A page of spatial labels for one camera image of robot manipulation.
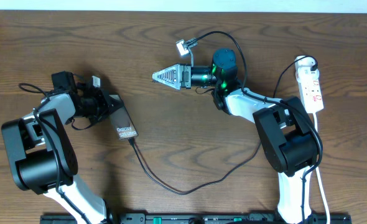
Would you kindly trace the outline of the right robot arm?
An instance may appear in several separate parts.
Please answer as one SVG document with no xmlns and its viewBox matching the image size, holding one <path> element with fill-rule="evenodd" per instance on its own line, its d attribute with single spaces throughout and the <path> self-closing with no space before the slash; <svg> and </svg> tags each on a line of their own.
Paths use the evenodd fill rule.
<svg viewBox="0 0 367 224">
<path fill-rule="evenodd" d="M 209 66 L 177 63 L 154 72 L 152 79 L 176 90 L 210 86 L 219 110 L 254 123 L 268 163 L 278 173 L 281 220 L 308 223 L 308 175 L 321 161 L 320 137 L 298 97 L 280 100 L 253 93 L 237 72 L 235 52 L 218 49 Z"/>
</svg>

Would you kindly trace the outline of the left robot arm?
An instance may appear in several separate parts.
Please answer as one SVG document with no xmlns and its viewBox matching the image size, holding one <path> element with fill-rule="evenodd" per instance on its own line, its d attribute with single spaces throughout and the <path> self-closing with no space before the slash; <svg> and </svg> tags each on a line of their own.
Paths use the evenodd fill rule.
<svg viewBox="0 0 367 224">
<path fill-rule="evenodd" d="M 43 98 L 29 114 L 1 126 L 12 178 L 19 189 L 59 203 L 77 223 L 119 223 L 105 199 L 78 175 L 77 157 L 64 126 L 75 118 L 86 118 L 94 126 L 124 103 L 118 94 L 102 88 L 98 77 L 88 82 L 76 82 L 75 77 L 72 72 L 54 73 L 50 91 L 18 84 L 21 90 Z"/>
</svg>

